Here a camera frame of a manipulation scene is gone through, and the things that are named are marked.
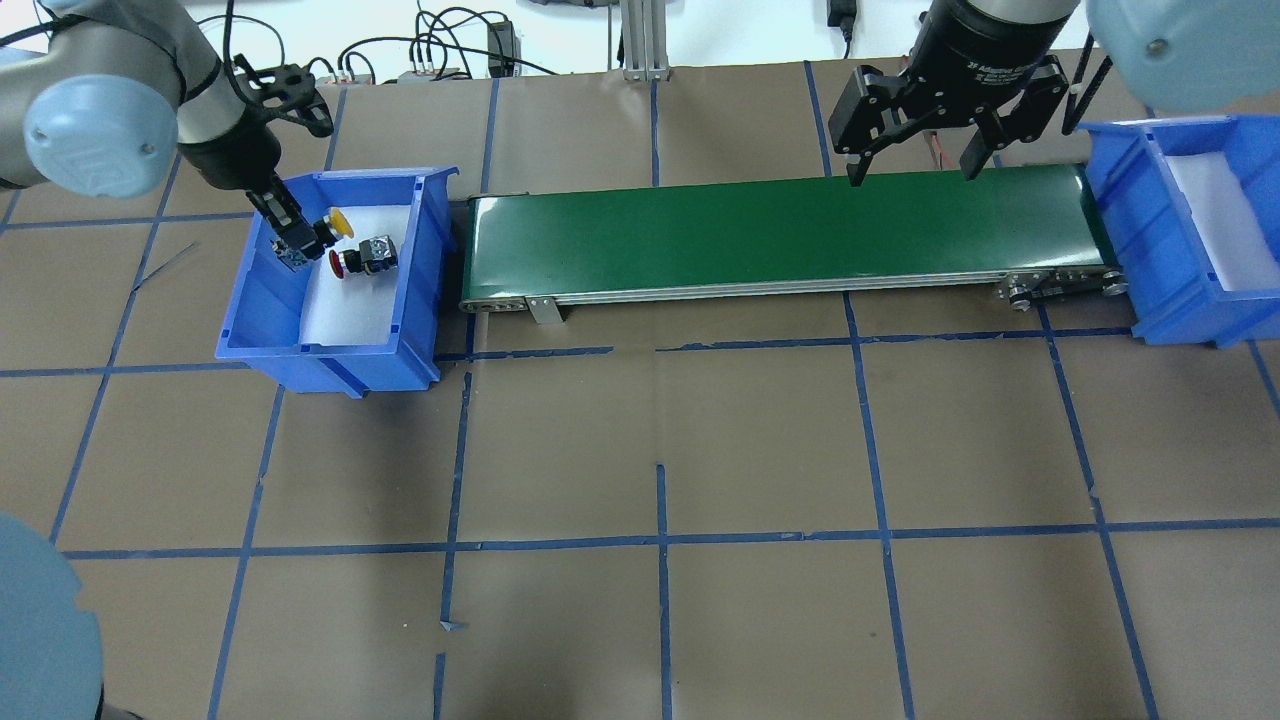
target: metal post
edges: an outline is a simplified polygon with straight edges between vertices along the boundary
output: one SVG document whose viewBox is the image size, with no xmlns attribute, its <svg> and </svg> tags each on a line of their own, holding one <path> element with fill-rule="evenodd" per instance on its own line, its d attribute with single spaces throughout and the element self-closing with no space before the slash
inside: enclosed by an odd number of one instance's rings
<svg viewBox="0 0 1280 720">
<path fill-rule="evenodd" d="M 631 81 L 667 79 L 667 1 L 622 0 L 623 74 Z"/>
</svg>

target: empty blue bin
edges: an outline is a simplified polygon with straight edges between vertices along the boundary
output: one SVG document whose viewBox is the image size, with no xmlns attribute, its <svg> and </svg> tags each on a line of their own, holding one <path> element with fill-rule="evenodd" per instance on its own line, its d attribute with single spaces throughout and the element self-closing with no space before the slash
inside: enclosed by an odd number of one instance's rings
<svg viewBox="0 0 1280 720">
<path fill-rule="evenodd" d="M 362 231 L 353 214 L 379 213 L 388 206 L 397 208 L 393 214 L 407 214 L 407 227 L 397 225 L 403 229 L 398 242 L 399 266 L 383 277 L 351 278 L 387 283 L 379 290 L 389 322 L 371 333 L 367 328 L 362 331 L 376 337 L 372 342 L 305 342 L 303 309 L 312 275 L 330 269 L 324 260 L 296 272 L 287 268 L 271 250 L 271 227 L 257 215 L 214 355 L 219 360 L 239 360 L 292 392 L 362 397 L 370 391 L 426 389 L 439 380 L 440 372 L 433 363 L 436 309 L 443 260 L 456 249 L 449 233 L 445 183 L 457 172 L 457 168 L 402 168 L 324 172 L 287 179 L 284 184 L 308 218 L 319 218 L 332 206 L 340 208 L 351 218 L 357 240 L 376 233 Z M 340 316 L 340 304 L 335 315 L 325 322 L 342 327 L 360 320 Z"/>
<path fill-rule="evenodd" d="M 1134 336 L 1219 347 L 1280 337 L 1280 282 L 1268 279 L 1280 272 L 1280 117 L 1082 127 L 1093 136 L 1089 184 L 1129 278 Z M 1224 169 L 1187 181 L 1185 168 L 1203 161 Z M 1228 229 L 1203 234 L 1197 222 Z M 1228 270 L 1251 281 L 1230 281 Z"/>
</svg>

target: conveyor belt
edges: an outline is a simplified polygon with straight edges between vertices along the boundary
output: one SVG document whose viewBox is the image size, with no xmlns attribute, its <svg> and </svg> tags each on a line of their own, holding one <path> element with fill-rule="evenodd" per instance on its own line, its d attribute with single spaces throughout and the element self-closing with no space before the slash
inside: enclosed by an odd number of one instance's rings
<svg viewBox="0 0 1280 720">
<path fill-rule="evenodd" d="M 1083 169 L 479 197 L 463 309 L 996 282 L 1114 259 Z"/>
</svg>

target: blue plastic bin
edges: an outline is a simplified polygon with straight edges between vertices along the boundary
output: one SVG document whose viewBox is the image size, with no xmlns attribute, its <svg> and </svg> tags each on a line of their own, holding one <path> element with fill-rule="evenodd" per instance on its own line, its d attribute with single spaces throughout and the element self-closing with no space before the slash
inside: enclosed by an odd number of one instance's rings
<svg viewBox="0 0 1280 720">
<path fill-rule="evenodd" d="M 284 182 L 308 218 L 330 206 L 408 205 L 408 228 L 388 341 L 383 345 L 300 343 L 300 325 L 312 273 L 324 260 L 297 272 L 276 259 L 273 231 L 253 218 L 239 274 L 214 355 L 239 360 L 293 392 L 426 389 L 440 379 L 433 363 L 443 259 L 456 246 L 449 233 L 448 177 L 457 168 L 324 172 Z"/>
<path fill-rule="evenodd" d="M 1089 184 L 1129 278 L 1134 336 L 1151 345 L 1280 337 L 1280 287 L 1226 291 L 1167 158 L 1222 152 L 1280 258 L 1280 117 L 1087 123 Z"/>
</svg>

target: white background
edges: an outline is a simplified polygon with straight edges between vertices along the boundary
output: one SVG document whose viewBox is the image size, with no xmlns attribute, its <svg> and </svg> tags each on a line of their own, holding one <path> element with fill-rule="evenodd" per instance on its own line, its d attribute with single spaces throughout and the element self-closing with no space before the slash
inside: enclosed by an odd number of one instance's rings
<svg viewBox="0 0 1280 720">
<path fill-rule="evenodd" d="M 453 5 L 448 0 L 421 0 L 433 12 Z M 200 19 L 221 14 L 224 3 L 183 0 Z M 929 0 L 860 0 L 854 35 L 855 58 L 902 55 L 918 32 L 916 17 Z M 617 49 L 618 13 L 613 13 L 613 41 L 607 38 L 604 8 L 538 5 L 531 0 L 484 0 L 475 10 L 503 10 L 515 20 L 522 56 L 559 73 L 600 72 Z M 236 12 L 274 24 L 284 36 L 288 59 L 305 63 L 315 55 L 333 60 L 348 44 L 379 35 L 412 35 L 416 5 L 411 0 L 239 0 Z M 462 14 L 453 17 L 461 19 Z M 32 24 L 29 0 L 0 0 L 0 29 L 5 33 Z M 673 65 L 741 65 L 826 60 L 844 54 L 838 29 L 826 27 L 826 0 L 669 0 L 667 4 L 668 54 Z M 209 35 L 220 46 L 220 24 L 209 23 Z M 260 27 L 236 23 L 233 53 L 244 53 L 259 67 L 279 60 L 275 38 Z M 1059 37 L 1057 47 L 1079 47 L 1088 26 L 1083 8 Z M 463 45 L 486 49 L 484 26 L 458 28 Z M 45 38 L 17 47 L 44 50 Z M 408 70 L 407 46 L 385 42 L 362 47 L 374 61 L 379 81 Z M 476 74 L 484 59 L 474 56 Z"/>
</svg>

